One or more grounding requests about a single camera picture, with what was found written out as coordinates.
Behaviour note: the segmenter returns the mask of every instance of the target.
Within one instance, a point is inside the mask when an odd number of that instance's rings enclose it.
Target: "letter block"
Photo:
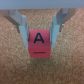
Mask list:
[[[28,50],[31,58],[50,57],[50,30],[30,30]]]

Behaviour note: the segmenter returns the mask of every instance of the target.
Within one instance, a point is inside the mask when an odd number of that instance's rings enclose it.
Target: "cork surface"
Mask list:
[[[59,9],[19,10],[30,29],[49,29]],[[50,58],[31,59],[21,35],[0,12],[0,84],[84,84],[84,9],[65,23]]]

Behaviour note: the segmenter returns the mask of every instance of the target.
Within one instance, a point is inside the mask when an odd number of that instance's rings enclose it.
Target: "block front face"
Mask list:
[[[30,30],[28,50],[31,58],[50,57],[51,43],[49,30]]]

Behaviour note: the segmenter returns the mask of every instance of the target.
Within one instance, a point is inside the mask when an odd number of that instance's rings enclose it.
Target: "red cube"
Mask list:
[[[50,30],[30,30],[28,50],[31,58],[50,57]]]

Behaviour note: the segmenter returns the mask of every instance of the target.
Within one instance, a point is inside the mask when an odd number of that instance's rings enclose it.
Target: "black letter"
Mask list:
[[[43,38],[42,38],[40,33],[37,33],[36,38],[34,40],[34,43],[36,43],[36,41],[42,41],[44,43],[44,40],[43,40]]]

